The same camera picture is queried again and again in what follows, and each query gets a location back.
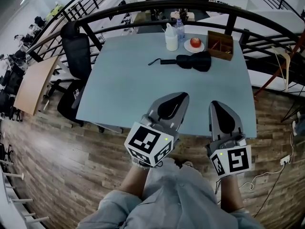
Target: white plastic bottle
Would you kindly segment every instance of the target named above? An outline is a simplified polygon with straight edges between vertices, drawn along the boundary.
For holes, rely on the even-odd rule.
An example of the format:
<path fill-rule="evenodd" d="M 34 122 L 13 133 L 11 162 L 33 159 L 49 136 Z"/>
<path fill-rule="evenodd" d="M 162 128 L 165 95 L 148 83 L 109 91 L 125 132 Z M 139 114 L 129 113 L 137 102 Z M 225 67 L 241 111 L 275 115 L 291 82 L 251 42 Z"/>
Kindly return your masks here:
<path fill-rule="evenodd" d="M 184 41 L 184 25 L 182 24 L 181 19 L 177 19 L 177 23 L 175 27 L 178 35 L 178 40 L 180 42 Z"/>

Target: office desk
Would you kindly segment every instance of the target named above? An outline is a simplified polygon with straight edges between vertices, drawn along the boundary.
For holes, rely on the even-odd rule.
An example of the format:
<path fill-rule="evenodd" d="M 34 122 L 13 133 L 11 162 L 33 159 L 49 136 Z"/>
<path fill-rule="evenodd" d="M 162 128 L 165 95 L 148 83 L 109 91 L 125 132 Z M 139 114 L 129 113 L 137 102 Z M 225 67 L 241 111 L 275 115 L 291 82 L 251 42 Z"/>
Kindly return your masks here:
<path fill-rule="evenodd" d="M 71 127 L 69 123 L 57 120 L 38 111 L 47 85 L 57 65 L 70 73 L 69 69 L 59 60 L 58 56 L 31 65 L 23 77 L 16 95 L 14 107 L 30 115 L 37 115 L 52 122 Z"/>
<path fill-rule="evenodd" d="M 206 45 L 207 36 L 199 37 Z M 187 92 L 190 103 L 179 133 L 210 136 L 209 105 L 217 100 L 241 118 L 247 137 L 256 137 L 254 100 L 246 63 L 237 41 L 231 61 L 212 58 L 208 72 L 182 69 L 176 64 L 148 66 L 157 58 L 191 55 L 183 44 L 166 49 L 164 33 L 108 38 L 87 81 L 77 119 L 131 127 L 151 104 L 170 93 Z"/>

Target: wooden floor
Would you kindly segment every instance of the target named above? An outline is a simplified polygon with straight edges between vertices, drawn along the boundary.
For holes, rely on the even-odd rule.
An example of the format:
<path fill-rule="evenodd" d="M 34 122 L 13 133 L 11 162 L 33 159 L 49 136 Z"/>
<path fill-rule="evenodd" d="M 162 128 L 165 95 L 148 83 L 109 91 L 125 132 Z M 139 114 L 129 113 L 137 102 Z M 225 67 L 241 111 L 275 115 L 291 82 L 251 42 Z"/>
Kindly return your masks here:
<path fill-rule="evenodd" d="M 55 93 L 48 111 L 54 115 Z M 253 170 L 238 175 L 240 186 L 263 172 L 281 169 L 279 159 L 291 154 L 291 120 L 280 123 L 292 100 L 264 92 L 255 102 L 256 139 L 252 145 Z M 130 165 L 130 156 L 123 145 L 128 130 L 122 135 L 108 131 L 101 134 L 95 125 L 72 129 L 24 116 L 22 123 L 1 122 L 1 142 L 12 145 L 16 172 L 24 172 L 25 180 L 13 180 L 21 198 L 32 198 L 31 212 L 49 216 L 50 229 L 75 228 L 85 216 L 93 213 L 99 201 L 120 185 Z M 204 146 L 209 138 L 182 135 L 172 156 L 194 163 L 213 188 L 217 180 L 214 167 Z M 278 174 L 265 175 L 255 181 L 251 191 L 241 188 L 246 208 L 255 215 L 271 190 Z M 305 212 L 305 152 L 303 145 L 295 148 L 293 162 L 287 165 L 264 208 L 256 217 L 266 228 L 291 228 Z"/>

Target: wooden box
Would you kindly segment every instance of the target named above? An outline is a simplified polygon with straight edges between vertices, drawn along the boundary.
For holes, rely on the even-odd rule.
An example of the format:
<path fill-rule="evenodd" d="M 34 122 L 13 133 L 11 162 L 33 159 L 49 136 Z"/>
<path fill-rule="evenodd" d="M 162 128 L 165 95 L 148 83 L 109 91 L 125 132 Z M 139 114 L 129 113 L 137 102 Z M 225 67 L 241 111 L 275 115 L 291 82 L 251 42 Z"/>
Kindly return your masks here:
<path fill-rule="evenodd" d="M 208 52 L 212 57 L 231 61 L 233 58 L 233 37 L 208 31 Z"/>

